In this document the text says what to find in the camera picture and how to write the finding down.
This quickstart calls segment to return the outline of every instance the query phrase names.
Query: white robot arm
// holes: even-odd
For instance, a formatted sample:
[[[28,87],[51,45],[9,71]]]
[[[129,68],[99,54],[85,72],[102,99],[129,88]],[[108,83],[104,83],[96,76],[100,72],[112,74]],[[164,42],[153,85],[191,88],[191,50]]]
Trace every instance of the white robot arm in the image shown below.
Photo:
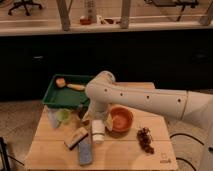
[[[88,112],[95,120],[105,120],[110,103],[169,115],[208,131],[199,171],[213,168],[213,95],[180,90],[143,89],[115,84],[115,77],[103,71],[86,86],[90,98]]]

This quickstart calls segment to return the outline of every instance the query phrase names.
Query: office chair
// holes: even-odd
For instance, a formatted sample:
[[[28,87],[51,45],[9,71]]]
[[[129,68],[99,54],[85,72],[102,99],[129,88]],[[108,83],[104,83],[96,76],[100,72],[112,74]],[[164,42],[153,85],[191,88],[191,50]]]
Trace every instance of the office chair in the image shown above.
[[[179,13],[176,21],[180,21],[183,12],[187,6],[195,8],[199,5],[198,0],[144,0],[147,4],[154,4],[156,7],[176,7],[181,6],[181,11]]]
[[[14,9],[19,8],[20,6],[24,6],[24,8],[26,10],[26,15],[30,16],[30,13],[27,9],[27,5],[36,5],[36,6],[39,7],[40,10],[43,8],[41,4],[34,3],[33,0],[21,0],[19,2],[14,2],[14,6],[12,8],[10,8],[9,11],[8,11],[8,15],[12,15],[12,11]]]

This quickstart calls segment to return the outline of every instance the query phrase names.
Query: orange bowl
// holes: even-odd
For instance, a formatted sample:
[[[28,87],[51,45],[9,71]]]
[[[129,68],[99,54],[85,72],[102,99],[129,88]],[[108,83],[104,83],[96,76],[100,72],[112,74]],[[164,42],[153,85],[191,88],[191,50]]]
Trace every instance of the orange bowl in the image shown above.
[[[110,115],[113,121],[113,131],[126,132],[130,130],[133,122],[133,114],[130,110],[124,107],[114,107],[111,109]]]

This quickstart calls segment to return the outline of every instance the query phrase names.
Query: grapes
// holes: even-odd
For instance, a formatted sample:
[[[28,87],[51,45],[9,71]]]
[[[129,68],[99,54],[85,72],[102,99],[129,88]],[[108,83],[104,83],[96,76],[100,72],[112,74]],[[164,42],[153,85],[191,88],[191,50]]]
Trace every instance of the grapes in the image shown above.
[[[141,148],[146,152],[150,154],[154,154],[155,150],[153,147],[150,146],[152,137],[150,135],[150,130],[147,127],[141,128],[137,132],[137,139],[139,141],[139,144]]]

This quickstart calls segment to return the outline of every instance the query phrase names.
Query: green object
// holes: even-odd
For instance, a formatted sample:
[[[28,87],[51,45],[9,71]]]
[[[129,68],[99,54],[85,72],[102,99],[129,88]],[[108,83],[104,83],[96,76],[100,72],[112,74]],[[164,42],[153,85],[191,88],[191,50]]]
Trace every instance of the green object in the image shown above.
[[[54,75],[42,100],[43,104],[50,108],[76,109],[79,104],[84,103],[87,100],[84,91],[77,91],[68,87],[58,88],[55,83],[57,78],[64,78],[66,83],[86,85],[94,77],[83,75]],[[89,100],[84,103],[84,107],[88,106]]]
[[[69,109],[59,109],[56,112],[56,118],[62,123],[68,123],[70,120],[70,110]]]

